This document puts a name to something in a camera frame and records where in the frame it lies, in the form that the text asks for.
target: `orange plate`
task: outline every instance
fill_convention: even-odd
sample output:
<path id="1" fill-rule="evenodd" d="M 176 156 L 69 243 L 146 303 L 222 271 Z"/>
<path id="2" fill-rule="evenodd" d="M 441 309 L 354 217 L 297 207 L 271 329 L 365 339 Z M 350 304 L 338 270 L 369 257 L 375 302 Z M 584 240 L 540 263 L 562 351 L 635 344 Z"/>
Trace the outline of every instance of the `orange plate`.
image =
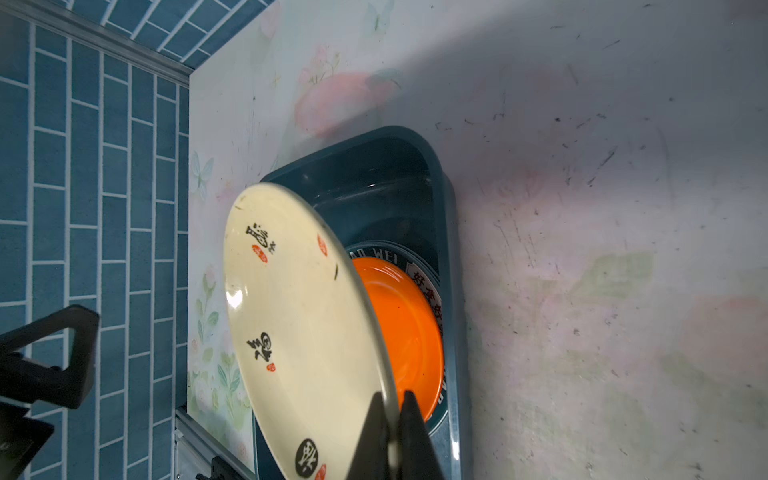
<path id="1" fill-rule="evenodd" d="M 442 383 L 442 341 L 424 294 L 390 262 L 353 260 L 382 328 L 402 408 L 406 390 L 415 393 L 424 420 L 432 414 Z"/>

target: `black calligraphy character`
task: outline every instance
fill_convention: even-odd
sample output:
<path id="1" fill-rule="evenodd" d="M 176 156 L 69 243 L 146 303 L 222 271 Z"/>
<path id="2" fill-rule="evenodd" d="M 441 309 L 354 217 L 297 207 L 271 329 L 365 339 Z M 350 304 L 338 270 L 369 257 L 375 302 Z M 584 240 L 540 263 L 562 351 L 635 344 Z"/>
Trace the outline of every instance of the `black calligraphy character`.
<path id="1" fill-rule="evenodd" d="M 255 359 L 259 359 L 259 355 L 264 357 L 264 360 L 269 362 L 270 357 L 272 356 L 272 341 L 270 340 L 270 336 L 266 334 L 266 332 L 261 334 L 261 340 L 259 339 L 253 339 L 253 340 L 246 340 L 246 343 L 248 346 L 254 350 L 253 357 Z"/>
<path id="2" fill-rule="evenodd" d="M 425 280 L 426 278 L 424 278 L 424 276 L 421 273 L 416 272 L 413 274 L 413 281 L 416 285 L 418 286 L 424 285 Z"/>
<path id="3" fill-rule="evenodd" d="M 262 229 L 261 226 L 254 223 L 253 228 L 246 228 L 245 233 L 253 235 L 253 238 L 255 238 L 256 241 L 259 242 L 259 245 L 262 247 L 266 248 L 268 245 L 266 238 L 269 236 L 269 234 L 266 232 L 266 230 Z"/>
<path id="4" fill-rule="evenodd" d="M 309 478 L 317 468 L 317 447 L 312 439 L 305 439 L 296 450 L 296 473 Z"/>

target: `dark teal dish rack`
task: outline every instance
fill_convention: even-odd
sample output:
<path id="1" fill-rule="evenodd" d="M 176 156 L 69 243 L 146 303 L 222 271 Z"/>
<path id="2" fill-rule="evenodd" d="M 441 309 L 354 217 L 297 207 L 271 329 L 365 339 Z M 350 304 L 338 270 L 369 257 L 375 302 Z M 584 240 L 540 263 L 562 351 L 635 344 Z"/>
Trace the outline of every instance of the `dark teal dish rack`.
<path id="1" fill-rule="evenodd" d="M 312 205 L 345 246 L 395 242 L 437 270 L 448 415 L 432 433 L 448 480 L 472 477 L 464 295 L 453 186 L 416 132 L 383 127 L 324 148 L 265 176 Z M 257 478 L 282 478 L 253 421 Z"/>

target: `blue brick-pattern tile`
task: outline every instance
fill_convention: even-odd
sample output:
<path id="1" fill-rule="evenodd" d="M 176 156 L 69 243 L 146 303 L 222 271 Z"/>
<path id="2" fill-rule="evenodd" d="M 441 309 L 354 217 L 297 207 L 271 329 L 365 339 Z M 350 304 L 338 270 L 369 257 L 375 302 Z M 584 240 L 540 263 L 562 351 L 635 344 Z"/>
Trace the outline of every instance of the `blue brick-pattern tile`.
<path id="1" fill-rule="evenodd" d="M 157 8 L 98 1 L 61 4 L 126 36 Z M 32 405 L 56 430 L 31 478 L 167 477 L 186 402 L 189 92 L 19 18 L 0 25 L 14 40 L 0 55 L 0 333 L 68 305 L 101 314 L 81 407 Z M 73 338 L 23 353 L 64 367 Z"/>
<path id="2" fill-rule="evenodd" d="M 197 68 L 274 0 L 50 1 Z"/>

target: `cream plate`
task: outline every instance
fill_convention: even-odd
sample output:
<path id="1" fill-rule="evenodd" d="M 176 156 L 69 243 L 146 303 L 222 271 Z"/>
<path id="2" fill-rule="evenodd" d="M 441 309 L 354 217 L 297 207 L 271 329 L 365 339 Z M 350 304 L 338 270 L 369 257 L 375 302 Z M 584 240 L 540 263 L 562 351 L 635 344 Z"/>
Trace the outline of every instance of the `cream plate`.
<path id="1" fill-rule="evenodd" d="M 352 261 L 322 218 L 275 184 L 235 200 L 224 284 L 237 363 L 286 478 L 345 478 L 375 392 L 394 432 L 395 380 Z"/>

